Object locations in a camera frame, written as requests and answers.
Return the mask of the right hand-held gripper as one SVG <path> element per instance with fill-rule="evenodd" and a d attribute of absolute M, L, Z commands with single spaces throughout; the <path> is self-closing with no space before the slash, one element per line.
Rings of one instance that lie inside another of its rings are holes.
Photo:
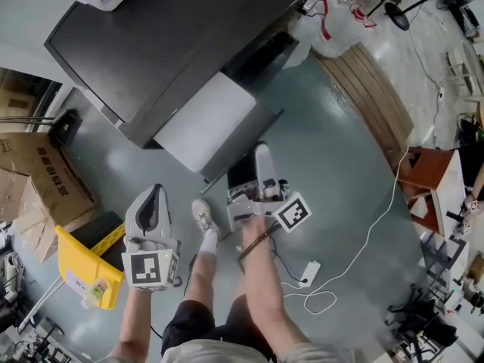
<path fill-rule="evenodd" d="M 266 143 L 255 149 L 256 179 L 229 193 L 228 218 L 232 231 L 254 216 L 274 219 L 286 232 L 291 232 L 312 214 L 299 192 L 291 191 L 289 183 L 278 179 L 271 151 Z"/>

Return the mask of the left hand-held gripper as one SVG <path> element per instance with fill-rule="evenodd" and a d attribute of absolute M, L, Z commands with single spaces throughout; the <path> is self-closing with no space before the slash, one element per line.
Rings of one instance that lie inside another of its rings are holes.
<path fill-rule="evenodd" d="M 128 285 L 138 290 L 167 290 L 181 286 L 177 274 L 181 242 L 171 236 L 171 218 L 166 191 L 155 184 L 133 201 L 126 212 L 126 251 L 122 253 Z"/>

